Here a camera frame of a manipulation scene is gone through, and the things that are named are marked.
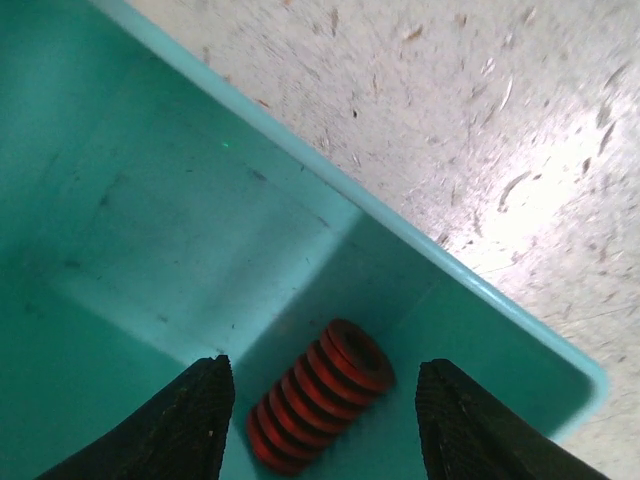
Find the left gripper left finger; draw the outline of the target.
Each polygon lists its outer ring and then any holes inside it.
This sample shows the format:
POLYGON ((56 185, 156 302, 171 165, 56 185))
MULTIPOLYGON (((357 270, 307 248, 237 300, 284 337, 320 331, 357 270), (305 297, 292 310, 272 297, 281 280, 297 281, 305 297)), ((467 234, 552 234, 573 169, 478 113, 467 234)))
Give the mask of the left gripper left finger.
POLYGON ((41 479, 217 479, 235 400, 226 355, 201 358, 41 479))

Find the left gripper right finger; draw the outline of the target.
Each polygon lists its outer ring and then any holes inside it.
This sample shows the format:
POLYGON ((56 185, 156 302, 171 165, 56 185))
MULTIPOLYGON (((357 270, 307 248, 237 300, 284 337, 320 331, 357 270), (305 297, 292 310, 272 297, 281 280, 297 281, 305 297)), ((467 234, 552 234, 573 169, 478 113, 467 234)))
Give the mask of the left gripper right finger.
POLYGON ((430 479, 603 479, 446 359, 420 365, 417 421, 430 479))

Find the blue plastic tray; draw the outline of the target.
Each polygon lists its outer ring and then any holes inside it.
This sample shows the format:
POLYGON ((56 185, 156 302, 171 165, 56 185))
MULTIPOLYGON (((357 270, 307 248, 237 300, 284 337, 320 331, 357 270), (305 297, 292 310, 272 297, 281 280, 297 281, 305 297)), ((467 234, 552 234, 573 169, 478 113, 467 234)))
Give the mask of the blue plastic tray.
POLYGON ((3 478, 38 476, 225 354, 221 475, 266 479, 247 413, 339 317, 397 383, 307 479, 424 478, 414 398, 434 358, 553 440, 607 394, 592 359, 126 3, 2 3, 3 478))

